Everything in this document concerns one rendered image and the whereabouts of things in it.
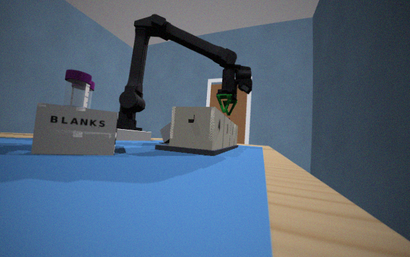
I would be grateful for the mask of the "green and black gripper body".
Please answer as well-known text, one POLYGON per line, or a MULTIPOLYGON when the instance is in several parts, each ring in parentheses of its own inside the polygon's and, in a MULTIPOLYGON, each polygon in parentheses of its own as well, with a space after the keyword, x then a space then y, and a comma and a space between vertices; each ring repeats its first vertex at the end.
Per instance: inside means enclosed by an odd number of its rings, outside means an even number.
POLYGON ((233 97, 232 97, 231 100, 237 100, 236 99, 237 94, 235 94, 234 90, 233 89, 226 89, 226 82, 227 82, 227 79, 222 80, 222 89, 218 90, 217 95, 232 94, 233 97))

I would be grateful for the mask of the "grey button housing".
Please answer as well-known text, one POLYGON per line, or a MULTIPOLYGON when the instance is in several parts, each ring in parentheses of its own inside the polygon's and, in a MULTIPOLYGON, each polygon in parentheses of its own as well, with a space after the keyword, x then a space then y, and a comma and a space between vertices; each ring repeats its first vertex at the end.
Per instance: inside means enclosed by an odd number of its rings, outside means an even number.
POLYGON ((169 144, 170 131, 171 131, 171 122, 169 124, 167 124, 166 126, 164 126, 164 128, 162 128, 160 130, 161 135, 162 135, 162 139, 163 139, 162 144, 169 144))

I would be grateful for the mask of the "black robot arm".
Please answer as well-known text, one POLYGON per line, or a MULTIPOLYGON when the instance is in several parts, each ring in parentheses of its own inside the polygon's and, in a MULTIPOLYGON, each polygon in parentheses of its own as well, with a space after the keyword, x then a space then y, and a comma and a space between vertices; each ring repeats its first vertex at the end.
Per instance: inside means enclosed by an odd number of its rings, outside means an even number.
POLYGON ((232 88, 235 94, 237 94, 237 86, 239 90, 247 94, 252 91, 251 68, 235 65, 237 55, 234 51, 214 45, 183 31, 157 14, 136 20, 134 26, 135 41, 130 74, 125 91, 119 97, 120 112, 117 128, 142 131, 142 128, 136 127, 135 115, 145 109, 146 106, 143 99, 142 84, 150 36, 172 40, 218 63, 224 68, 222 80, 227 79, 226 89, 232 88))

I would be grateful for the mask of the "blue flat mat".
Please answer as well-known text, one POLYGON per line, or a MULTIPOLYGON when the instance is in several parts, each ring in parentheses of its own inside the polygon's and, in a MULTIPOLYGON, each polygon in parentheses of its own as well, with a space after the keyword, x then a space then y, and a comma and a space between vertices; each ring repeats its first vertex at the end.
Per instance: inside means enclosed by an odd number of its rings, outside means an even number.
POLYGON ((0 137, 0 257, 273 257, 262 147, 53 155, 32 143, 0 137))

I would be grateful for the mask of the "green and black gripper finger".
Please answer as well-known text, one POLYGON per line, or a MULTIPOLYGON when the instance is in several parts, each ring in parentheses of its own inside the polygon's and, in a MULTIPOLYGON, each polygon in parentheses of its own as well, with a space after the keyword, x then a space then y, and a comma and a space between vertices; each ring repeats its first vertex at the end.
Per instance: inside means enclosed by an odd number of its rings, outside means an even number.
MULTIPOLYGON (((223 101, 224 103, 224 107, 226 106, 227 100, 223 101)), ((237 103, 237 100, 231 100, 230 104, 233 104, 231 107, 231 110, 228 112, 228 110, 226 111, 227 115, 230 116, 232 113, 232 110, 234 109, 235 105, 237 103)))
POLYGON ((217 99, 218 99, 218 102, 219 102, 219 104, 220 104, 220 107, 221 107, 222 112, 223 112, 223 113, 226 113, 227 108, 228 108, 228 106, 229 106, 229 104, 230 104, 230 102, 231 102, 232 95, 231 95, 231 94, 229 94, 229 95, 224 94, 224 95, 216 95, 216 97, 217 97, 217 99), (226 103, 226 106, 225 106, 225 109, 223 108, 221 99, 228 99, 228 100, 227 100, 227 103, 226 103))

